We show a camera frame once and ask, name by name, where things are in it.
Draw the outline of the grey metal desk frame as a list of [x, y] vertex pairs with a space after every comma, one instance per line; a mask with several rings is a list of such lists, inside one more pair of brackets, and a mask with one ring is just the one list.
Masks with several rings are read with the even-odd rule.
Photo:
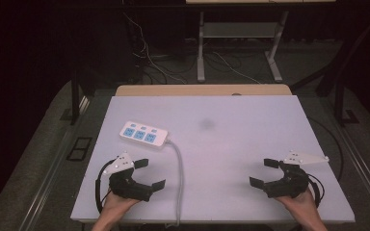
[[265, 52], [268, 67], [274, 80], [282, 82], [275, 60], [278, 45], [284, 31], [289, 12], [283, 12], [278, 22], [207, 22], [204, 12], [199, 14], [197, 80], [205, 82], [203, 42], [205, 39], [272, 39], [272, 47]]

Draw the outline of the white power strip blue sockets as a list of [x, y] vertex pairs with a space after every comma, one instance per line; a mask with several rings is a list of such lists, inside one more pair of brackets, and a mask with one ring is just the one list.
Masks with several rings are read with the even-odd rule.
[[123, 139], [150, 147], [162, 147], [168, 134], [167, 130], [134, 121], [127, 121], [119, 132]]

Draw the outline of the wooden table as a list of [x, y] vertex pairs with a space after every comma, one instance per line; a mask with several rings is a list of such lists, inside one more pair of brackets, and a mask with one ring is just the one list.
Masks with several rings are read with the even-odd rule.
[[213, 95], [291, 95], [283, 84], [245, 85], [126, 85], [116, 96], [213, 96]]

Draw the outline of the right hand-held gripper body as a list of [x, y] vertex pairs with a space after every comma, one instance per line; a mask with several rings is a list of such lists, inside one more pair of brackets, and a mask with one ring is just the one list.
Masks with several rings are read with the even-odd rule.
[[291, 196], [297, 197], [304, 193], [308, 186], [313, 188], [316, 198], [322, 198], [325, 194], [324, 186], [315, 177], [306, 173], [302, 166], [327, 163], [327, 156], [318, 156], [291, 150], [286, 157], [279, 161], [279, 169], [283, 177], [277, 181], [264, 184], [263, 191], [270, 197]]

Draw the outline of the person's left hand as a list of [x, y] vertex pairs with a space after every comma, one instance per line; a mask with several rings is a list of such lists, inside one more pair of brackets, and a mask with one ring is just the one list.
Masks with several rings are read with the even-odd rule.
[[123, 198], [110, 192], [105, 199], [100, 218], [108, 223], [117, 223], [139, 200]]

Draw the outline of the black metal stand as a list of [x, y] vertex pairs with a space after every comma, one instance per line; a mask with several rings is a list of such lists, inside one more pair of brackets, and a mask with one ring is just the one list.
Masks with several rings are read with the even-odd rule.
[[350, 121], [344, 116], [346, 90], [351, 90], [370, 112], [370, 15], [353, 14], [345, 29], [342, 46], [332, 61], [290, 86], [295, 91], [318, 79], [316, 94], [334, 95], [333, 116], [340, 124]]

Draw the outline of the person's right hand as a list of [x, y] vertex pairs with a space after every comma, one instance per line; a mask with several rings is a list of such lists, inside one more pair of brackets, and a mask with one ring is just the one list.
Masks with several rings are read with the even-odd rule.
[[301, 225], [311, 225], [319, 218], [315, 201], [310, 190], [302, 192], [295, 198], [291, 196], [277, 197], [276, 201], [280, 202]]

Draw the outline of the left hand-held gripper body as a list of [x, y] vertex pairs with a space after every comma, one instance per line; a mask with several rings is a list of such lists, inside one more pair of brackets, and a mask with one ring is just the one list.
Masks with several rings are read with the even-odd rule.
[[123, 198], [149, 201], [153, 194], [152, 188], [133, 179], [134, 162], [127, 152], [123, 152], [105, 165], [102, 174], [109, 177], [109, 188], [113, 194]]

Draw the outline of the black rectangular floor frame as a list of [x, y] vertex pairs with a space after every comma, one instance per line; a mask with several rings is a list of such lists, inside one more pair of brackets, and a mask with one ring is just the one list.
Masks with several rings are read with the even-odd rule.
[[71, 162], [82, 162], [86, 159], [87, 153], [91, 146], [92, 137], [78, 137], [71, 150], [66, 156], [66, 159]]

